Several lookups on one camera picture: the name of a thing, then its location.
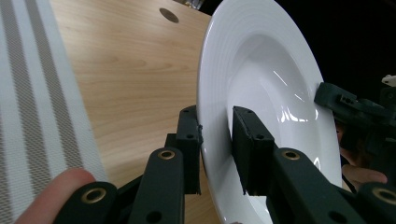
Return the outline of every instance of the human hand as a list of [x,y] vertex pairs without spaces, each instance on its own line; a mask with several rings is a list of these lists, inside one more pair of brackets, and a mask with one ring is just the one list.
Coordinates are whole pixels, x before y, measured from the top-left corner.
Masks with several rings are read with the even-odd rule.
[[94,181],[93,175],[81,168],[64,171],[47,185],[15,223],[53,223],[70,196]]
[[[335,125],[337,130],[338,143],[344,133],[344,126],[340,123]],[[387,183],[387,177],[375,170],[367,169],[370,165],[372,156],[364,150],[364,144],[362,140],[359,140],[356,145],[357,151],[349,151],[340,147],[340,154],[349,162],[342,167],[343,175],[346,179],[355,187],[356,190],[359,187],[368,182],[380,182]]]

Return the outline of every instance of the gray striped fabric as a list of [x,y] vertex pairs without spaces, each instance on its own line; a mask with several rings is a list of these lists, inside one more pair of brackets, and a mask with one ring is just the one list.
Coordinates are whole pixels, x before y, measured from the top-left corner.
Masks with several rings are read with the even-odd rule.
[[0,223],[60,172],[106,181],[48,0],[0,1]]

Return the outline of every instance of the dark background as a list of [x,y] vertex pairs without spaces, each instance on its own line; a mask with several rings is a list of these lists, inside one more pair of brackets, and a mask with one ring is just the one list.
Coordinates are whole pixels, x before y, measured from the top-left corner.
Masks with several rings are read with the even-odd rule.
[[[276,1],[300,28],[325,82],[379,102],[382,77],[396,76],[395,0]],[[200,10],[212,15],[220,2],[205,0]]]

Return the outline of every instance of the bolt hole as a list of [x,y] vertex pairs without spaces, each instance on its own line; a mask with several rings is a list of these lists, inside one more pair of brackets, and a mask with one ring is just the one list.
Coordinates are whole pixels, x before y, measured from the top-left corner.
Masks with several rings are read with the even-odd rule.
[[175,157],[175,152],[171,150],[164,150],[158,153],[158,157],[163,160],[170,160]]
[[264,135],[262,135],[262,134],[257,134],[257,135],[256,135],[256,138],[262,140],[262,139],[264,139]]
[[382,191],[379,193],[383,198],[389,199],[389,200],[396,200],[395,195],[390,194],[388,192]]
[[106,190],[102,188],[90,189],[81,196],[84,203],[97,203],[106,196]]
[[340,213],[331,211],[331,212],[329,213],[329,217],[330,217],[333,221],[335,221],[335,222],[337,222],[337,223],[347,223],[347,218],[344,217],[344,216],[343,216],[342,214],[340,214]]
[[283,157],[285,157],[286,159],[289,159],[291,161],[297,161],[300,159],[300,155],[293,152],[293,151],[284,151],[282,153]]
[[150,212],[147,216],[146,216],[146,221],[148,223],[157,223],[159,221],[161,221],[161,219],[163,218],[163,215],[160,212]]
[[373,194],[385,203],[396,205],[396,193],[391,190],[374,188]]

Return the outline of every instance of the wooden table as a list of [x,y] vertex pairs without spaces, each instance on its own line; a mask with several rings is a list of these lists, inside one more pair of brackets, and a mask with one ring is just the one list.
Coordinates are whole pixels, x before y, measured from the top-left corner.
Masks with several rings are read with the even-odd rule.
[[[143,174],[149,154],[195,105],[210,17],[172,0],[51,0],[109,181]],[[167,20],[160,8],[179,22]],[[201,168],[202,195],[186,196],[186,223],[219,223]]]

